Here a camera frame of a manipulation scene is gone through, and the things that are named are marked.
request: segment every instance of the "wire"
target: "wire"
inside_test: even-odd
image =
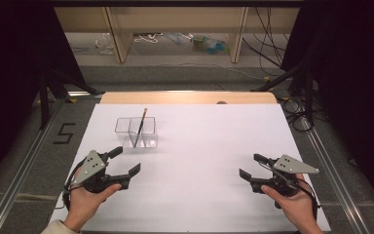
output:
[[[224,66],[221,66],[221,65],[217,65],[215,63],[211,63],[211,64],[198,64],[198,63],[193,63],[193,62],[183,62],[183,63],[176,63],[176,64],[156,64],[156,65],[152,65],[152,64],[147,63],[144,59],[142,59],[140,57],[140,54],[135,50],[135,48],[133,46],[130,46],[130,47],[135,52],[135,54],[138,55],[138,58],[146,66],[151,66],[151,67],[158,67],[158,66],[184,66],[184,65],[195,65],[195,66],[204,66],[204,67],[206,67],[206,66],[216,66],[216,67],[220,67],[220,68],[223,68],[225,70],[228,70],[228,71],[233,71],[233,72],[240,73],[240,74],[248,76],[250,78],[254,78],[254,79],[257,79],[257,80],[263,80],[263,78],[261,78],[261,77],[252,76],[252,75],[249,75],[249,74],[247,74],[245,72],[242,72],[242,71],[239,71],[239,70],[235,70],[235,69],[231,69],[231,68],[228,68],[228,67],[224,67]]]
[[[255,33],[253,33],[253,36],[254,36],[254,38],[256,38],[256,40],[259,41],[260,43],[264,43],[265,46],[273,47],[273,48],[275,47],[274,45],[270,45],[270,44],[267,44],[267,43],[265,43],[265,42],[262,42],[262,40],[260,40],[260,39],[256,36]],[[286,49],[283,49],[283,48],[280,48],[280,47],[276,47],[276,49],[281,50],[281,51],[286,51]]]
[[[280,67],[281,65],[276,63],[275,61],[271,60],[269,57],[263,55],[261,52],[257,51],[256,49],[254,49],[253,47],[251,47],[244,39],[243,41],[245,42],[245,44],[250,48],[250,50],[252,50],[253,52],[257,53],[259,56],[263,57],[264,59],[268,60],[269,62],[271,62],[272,64],[276,65],[277,67]]]
[[[260,14],[259,14],[258,9],[255,8],[255,10],[256,10],[256,13],[257,13],[257,17],[259,17],[259,20],[262,23],[263,29],[265,31],[265,38],[263,40],[262,47],[263,47],[263,45],[266,44],[266,42],[265,42],[266,41],[266,37],[268,37],[270,39],[272,45],[273,45],[273,48],[274,48],[275,54],[276,54],[276,56],[278,58],[278,61],[279,61],[279,63],[281,63],[282,56],[281,56],[281,54],[278,51],[278,47],[275,45],[275,41],[273,39],[273,33],[272,33],[272,26],[270,24],[270,19],[271,19],[271,15],[272,15],[272,8],[270,8],[270,7],[268,8],[268,11],[267,11],[268,20],[267,20],[267,24],[266,25],[265,25],[264,21],[262,20]]]

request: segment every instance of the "white tabletop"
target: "white tabletop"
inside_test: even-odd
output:
[[[71,170],[90,150],[104,153],[119,146],[117,119],[140,117],[145,107],[147,116],[156,118],[158,147],[125,148],[109,160],[109,175],[126,174],[138,163],[141,171],[128,190],[101,205],[84,230],[296,230],[273,200],[253,193],[239,177],[239,169],[254,177],[272,177],[253,160],[254,153],[301,160],[279,104],[98,104]],[[66,209],[55,210],[52,219],[64,219],[66,214]],[[330,230],[321,209],[318,224],[323,231]]]

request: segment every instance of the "black cable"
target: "black cable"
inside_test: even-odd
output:
[[[66,209],[69,210],[69,205],[71,204],[71,200],[70,200],[70,195],[71,195],[71,191],[73,189],[70,189],[69,187],[71,186],[71,182],[72,182],[72,178],[75,176],[75,173],[77,172],[77,170],[83,166],[84,162],[85,162],[86,158],[83,159],[81,162],[79,162],[77,164],[77,166],[74,168],[74,170],[72,171],[71,175],[69,175],[69,178],[68,180],[66,181],[65,185],[63,186],[63,192],[62,192],[62,201],[63,201],[63,204],[64,206],[66,207]]]
[[[269,62],[271,62],[272,64],[276,65],[277,67],[280,67],[281,65],[276,63],[275,61],[271,60],[270,58],[268,58],[267,56],[263,55],[261,52],[257,51],[256,49],[252,48],[244,39],[243,41],[246,43],[246,45],[250,48],[250,50],[252,50],[253,52],[257,53],[259,56],[263,57],[264,59],[268,60]]]
[[[267,33],[269,35],[270,41],[272,42],[276,57],[278,58],[279,63],[281,63],[283,58],[281,57],[281,54],[279,53],[278,48],[275,45],[275,41],[273,40],[272,25],[270,24],[271,15],[272,15],[272,8],[269,7],[267,10],[267,29],[268,29]]]
[[[275,45],[275,42],[273,40],[273,33],[272,33],[272,26],[270,24],[270,18],[271,18],[271,13],[272,13],[272,8],[268,8],[268,21],[267,21],[267,25],[264,24],[264,21],[262,20],[260,14],[259,14],[259,11],[257,10],[257,8],[255,8],[256,10],[256,13],[257,13],[257,17],[259,17],[259,20],[260,22],[262,23],[262,26],[263,26],[263,29],[265,31],[265,38],[263,40],[263,43],[265,43],[264,41],[266,40],[266,35],[269,37],[270,41],[272,42],[272,45],[274,47],[274,51],[275,51],[275,54],[276,54],[276,57],[278,58],[278,61],[281,63],[281,55],[279,54],[278,50],[277,50],[277,47]]]
[[[254,36],[254,38],[256,38],[256,40],[259,41],[260,43],[264,43],[264,42],[262,42],[262,40],[260,40],[260,39],[256,36],[255,33],[253,33],[253,36]],[[267,43],[265,43],[265,46],[268,46],[268,47],[275,47],[275,46],[270,45],[270,44],[267,44]],[[277,47],[277,49],[278,49],[278,50],[281,50],[281,51],[286,51],[285,49],[280,48],[280,47]]]

